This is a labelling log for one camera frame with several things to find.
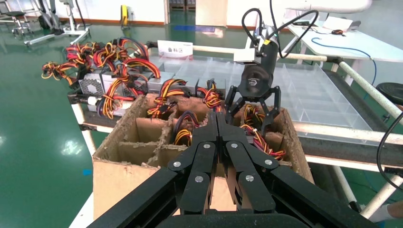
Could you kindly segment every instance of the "computer mouse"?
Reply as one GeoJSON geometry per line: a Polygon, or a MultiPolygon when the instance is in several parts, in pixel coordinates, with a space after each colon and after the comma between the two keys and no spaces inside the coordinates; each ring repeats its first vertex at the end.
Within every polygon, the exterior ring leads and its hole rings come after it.
{"type": "Polygon", "coordinates": [[[340,29],[336,29],[336,30],[333,30],[333,31],[332,31],[332,34],[333,34],[333,35],[343,35],[343,31],[340,30],[340,29]]]}

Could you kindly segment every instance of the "chair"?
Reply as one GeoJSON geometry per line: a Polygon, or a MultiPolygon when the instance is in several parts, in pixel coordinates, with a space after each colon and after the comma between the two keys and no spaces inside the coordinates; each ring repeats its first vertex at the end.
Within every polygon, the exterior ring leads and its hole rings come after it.
{"type": "Polygon", "coordinates": [[[17,27],[13,28],[12,33],[16,36],[19,35],[20,33],[24,36],[25,32],[24,30],[26,29],[27,32],[29,33],[34,33],[29,27],[23,26],[21,24],[21,21],[19,20],[18,17],[22,17],[25,15],[24,12],[21,11],[10,11],[5,13],[7,16],[12,17],[13,21],[17,24],[17,27]]]}
{"type": "MultiPolygon", "coordinates": [[[[378,84],[376,89],[403,111],[403,84],[384,82],[378,84]]],[[[390,114],[384,115],[384,122],[389,118],[390,114]]]]}

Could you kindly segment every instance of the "cardboard box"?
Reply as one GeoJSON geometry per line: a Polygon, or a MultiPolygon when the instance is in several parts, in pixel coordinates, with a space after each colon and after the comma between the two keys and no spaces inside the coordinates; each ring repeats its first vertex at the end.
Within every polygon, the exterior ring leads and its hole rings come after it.
{"type": "MultiPolygon", "coordinates": [[[[124,196],[154,174],[158,167],[183,152],[187,147],[171,144],[172,129],[177,118],[186,110],[197,115],[201,125],[207,123],[209,108],[200,98],[170,97],[177,106],[162,119],[146,118],[146,111],[155,107],[156,94],[138,97],[93,155],[94,164],[94,219],[101,216],[124,196]]],[[[234,125],[243,123],[243,109],[235,116],[234,125]]],[[[287,155],[281,164],[313,182],[301,143],[287,110],[281,109],[275,119],[276,133],[268,133],[271,148],[285,149],[287,155]]],[[[236,210],[226,180],[216,177],[212,209],[236,210]]]]}

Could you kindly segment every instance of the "plastic compartment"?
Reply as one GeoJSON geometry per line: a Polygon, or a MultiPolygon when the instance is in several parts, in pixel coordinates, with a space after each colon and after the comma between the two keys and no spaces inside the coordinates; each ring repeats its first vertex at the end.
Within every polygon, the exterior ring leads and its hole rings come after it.
{"type": "MultiPolygon", "coordinates": [[[[215,57],[193,56],[187,59],[172,59],[162,56],[158,62],[164,64],[166,71],[175,73],[175,78],[225,79],[227,94],[230,86],[240,84],[244,69],[244,65],[234,63],[231,59],[215,57]]],[[[281,106],[288,109],[291,119],[295,122],[371,130],[318,65],[277,63],[272,86],[280,86],[281,106]]],[[[266,104],[274,104],[274,95],[266,100],[266,104]]],[[[374,144],[363,140],[318,134],[298,134],[318,139],[374,144]]]]}

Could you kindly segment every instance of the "white table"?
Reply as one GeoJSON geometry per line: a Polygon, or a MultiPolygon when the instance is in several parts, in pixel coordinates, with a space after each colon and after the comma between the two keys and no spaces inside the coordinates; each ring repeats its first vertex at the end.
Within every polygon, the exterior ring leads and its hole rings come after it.
{"type": "MultiPolygon", "coordinates": [[[[318,32],[325,32],[321,28],[323,25],[323,21],[318,21],[315,24],[318,25],[318,32]]],[[[288,29],[295,35],[294,39],[284,48],[284,51],[287,51],[289,47],[302,35],[302,33],[306,30],[306,27],[301,26],[288,26],[288,29]]],[[[317,39],[316,42],[324,45],[338,46],[338,47],[346,47],[346,48],[356,48],[361,51],[368,53],[371,58],[375,61],[386,61],[386,62],[403,62],[403,50],[398,49],[392,45],[389,45],[385,42],[382,42],[378,39],[375,39],[367,34],[364,34],[360,31],[349,31],[346,32],[345,37],[341,35],[333,35],[333,34],[318,34],[314,31],[308,31],[305,36],[301,39],[301,54],[304,54],[306,49],[309,48],[315,55],[318,56],[328,56],[328,57],[342,57],[344,59],[353,59],[352,68],[357,70],[360,66],[360,63],[363,60],[369,60],[368,56],[365,54],[354,51],[354,50],[346,50],[340,48],[333,47],[324,47],[312,42],[312,38],[321,38],[321,40],[317,39]]],[[[333,64],[332,71],[337,70],[338,65],[333,64]]],[[[345,81],[351,85],[353,79],[350,76],[345,78],[345,81]]]]}

